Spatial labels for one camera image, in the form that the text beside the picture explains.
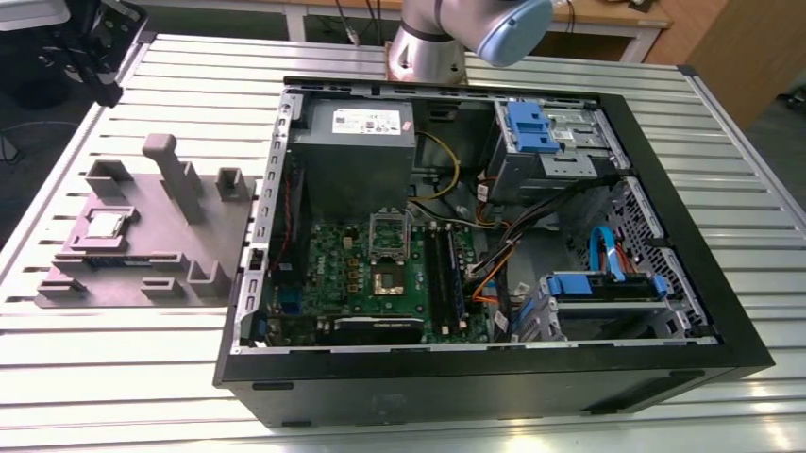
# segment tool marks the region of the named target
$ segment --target wooden table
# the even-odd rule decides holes
[[[335,0],[135,0],[135,3],[164,7],[276,12],[284,14],[288,40],[296,42],[306,42],[304,16],[339,15]],[[370,17],[366,0],[340,0],[340,3],[347,17]],[[574,33],[630,38],[630,44],[620,61],[640,63],[658,35],[671,25],[671,19],[661,6],[655,4],[644,14],[630,9],[627,4],[620,2],[572,0],[572,3],[575,11],[572,18]],[[384,20],[400,20],[402,4],[403,0],[380,1]],[[570,22],[571,9],[568,6],[555,8],[548,31],[566,32]]]

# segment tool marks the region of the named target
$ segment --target red cable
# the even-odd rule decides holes
[[[275,272],[278,266],[280,265],[282,254],[286,252],[286,247],[288,246],[288,242],[291,241],[291,182],[288,181],[288,176],[286,177],[286,201],[284,201],[284,216],[286,216],[286,237],[282,241],[280,252],[278,253],[278,259],[275,263],[268,268],[268,272]]]

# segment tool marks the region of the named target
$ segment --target blue drive bracket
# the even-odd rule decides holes
[[[506,109],[512,137],[515,138],[515,149],[526,153],[559,153],[559,143],[548,134],[550,120],[538,103],[508,102]]]

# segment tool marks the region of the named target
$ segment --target metal workbench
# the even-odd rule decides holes
[[[95,159],[179,138],[199,174],[264,170],[286,75],[382,78],[379,49],[160,35],[132,49],[125,93],[92,107],[0,254],[0,447],[137,445],[240,451],[785,451],[806,448],[805,216],[697,78],[677,68],[528,59],[472,84],[622,94],[777,366],[634,415],[268,430],[212,387],[224,309],[40,310],[35,288],[89,188]],[[197,443],[197,440],[215,442]]]

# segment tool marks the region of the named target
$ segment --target blue latch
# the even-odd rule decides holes
[[[658,297],[663,299],[669,295],[669,287],[666,286],[666,278],[662,276],[653,276],[653,283],[655,283],[655,290],[658,290]]]
[[[508,102],[508,123],[515,137],[515,149],[527,153],[556,154],[559,143],[548,134],[550,120],[536,102]]]
[[[592,294],[591,282],[588,276],[583,274],[555,274],[547,280],[548,292],[551,295],[559,294]]]

